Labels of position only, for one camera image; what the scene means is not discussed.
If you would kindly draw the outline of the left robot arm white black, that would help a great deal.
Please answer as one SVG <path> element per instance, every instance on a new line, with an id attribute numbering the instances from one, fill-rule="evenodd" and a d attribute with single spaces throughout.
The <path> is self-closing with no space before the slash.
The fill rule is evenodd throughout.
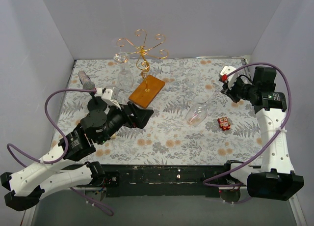
<path id="1" fill-rule="evenodd" d="M 65 170 L 88 155 L 123 126 L 143 129 L 154 111 L 141 109 L 128 102 L 121 108 L 111 106 L 108 113 L 93 110 L 79 125 L 38 161 L 19 172 L 5 172 L 1 185 L 9 192 L 4 196 L 6 206 L 24 211 L 41 199 L 77 185 L 101 186 L 108 177 L 99 162 L 86 162 L 74 170 Z"/>

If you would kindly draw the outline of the ribbed clear wine glass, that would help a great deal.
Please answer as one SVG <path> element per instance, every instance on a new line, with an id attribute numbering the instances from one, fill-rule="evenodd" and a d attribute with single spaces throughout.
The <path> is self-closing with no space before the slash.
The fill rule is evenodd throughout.
<path id="1" fill-rule="evenodd" d="M 127 90 L 133 87 L 133 75 L 131 73 L 129 62 L 119 64 L 118 85 L 121 89 Z"/>

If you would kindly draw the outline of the round clear wine glass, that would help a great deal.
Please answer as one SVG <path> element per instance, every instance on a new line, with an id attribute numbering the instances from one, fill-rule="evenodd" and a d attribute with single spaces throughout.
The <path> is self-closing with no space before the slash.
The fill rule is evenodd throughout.
<path id="1" fill-rule="evenodd" d="M 113 60 L 115 63 L 117 64 L 125 64 L 126 62 L 129 61 L 130 57 L 129 54 L 127 52 L 123 52 L 122 49 L 125 46 L 125 42 L 123 39 L 121 38 L 114 38 L 111 42 L 112 46 L 114 48 L 118 48 L 119 52 L 117 52 L 114 56 L 113 56 Z"/>

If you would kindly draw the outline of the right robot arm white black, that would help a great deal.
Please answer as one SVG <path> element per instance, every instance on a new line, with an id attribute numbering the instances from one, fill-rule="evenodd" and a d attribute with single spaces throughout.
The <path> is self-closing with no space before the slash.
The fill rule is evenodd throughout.
<path id="1" fill-rule="evenodd" d="M 240 100 L 251 103 L 265 147 L 260 168 L 231 162 L 230 168 L 222 172 L 222 180 L 230 186 L 241 182 L 253 198 L 287 201 L 304 186 L 304 178 L 295 174 L 289 157 L 284 126 L 290 113 L 285 95 L 275 90 L 277 72 L 272 67 L 257 66 L 247 84 L 234 67 L 222 69 L 221 92 L 235 103 Z"/>

